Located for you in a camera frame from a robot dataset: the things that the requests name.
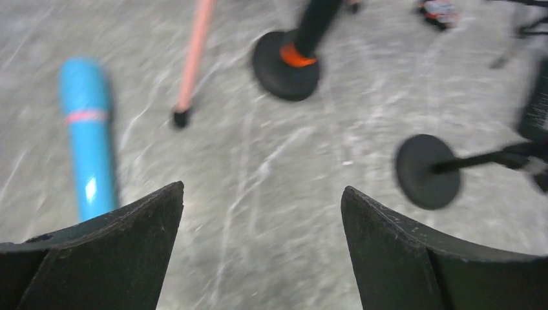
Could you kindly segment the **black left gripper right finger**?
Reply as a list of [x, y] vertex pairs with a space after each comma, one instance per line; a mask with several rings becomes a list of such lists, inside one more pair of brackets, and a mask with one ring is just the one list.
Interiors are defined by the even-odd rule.
[[547, 308], [544, 256], [447, 235], [350, 186], [341, 213], [364, 309]]

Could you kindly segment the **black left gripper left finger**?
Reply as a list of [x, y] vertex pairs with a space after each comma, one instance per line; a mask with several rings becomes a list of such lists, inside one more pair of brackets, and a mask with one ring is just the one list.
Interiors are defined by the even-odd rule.
[[155, 309], [178, 232], [177, 181], [122, 208], [1, 244], [2, 309]]

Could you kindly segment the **small black mic stand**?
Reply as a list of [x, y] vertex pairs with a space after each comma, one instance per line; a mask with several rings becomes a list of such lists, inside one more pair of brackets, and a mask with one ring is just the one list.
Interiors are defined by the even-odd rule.
[[473, 155], [457, 157], [436, 136], [418, 134], [406, 139], [394, 160], [397, 183], [406, 198], [419, 208], [437, 210], [459, 194], [461, 170], [488, 164], [530, 174], [539, 190], [547, 193], [547, 141], [525, 141]]

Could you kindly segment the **blue microphone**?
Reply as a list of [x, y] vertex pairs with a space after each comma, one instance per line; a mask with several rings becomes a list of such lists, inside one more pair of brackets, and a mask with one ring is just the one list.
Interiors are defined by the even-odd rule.
[[112, 98], [98, 62], [84, 57], [62, 65], [59, 89], [70, 131], [79, 216], [85, 222], [118, 204], [111, 149]]

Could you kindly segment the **black round-base mic stand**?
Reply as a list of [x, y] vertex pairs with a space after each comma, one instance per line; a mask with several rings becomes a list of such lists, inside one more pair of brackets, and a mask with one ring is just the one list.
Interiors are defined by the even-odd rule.
[[279, 49], [290, 41], [293, 32], [272, 31], [264, 34], [253, 49], [251, 67], [259, 85], [270, 94], [286, 101], [302, 101], [317, 89], [321, 63], [296, 68], [286, 64]]

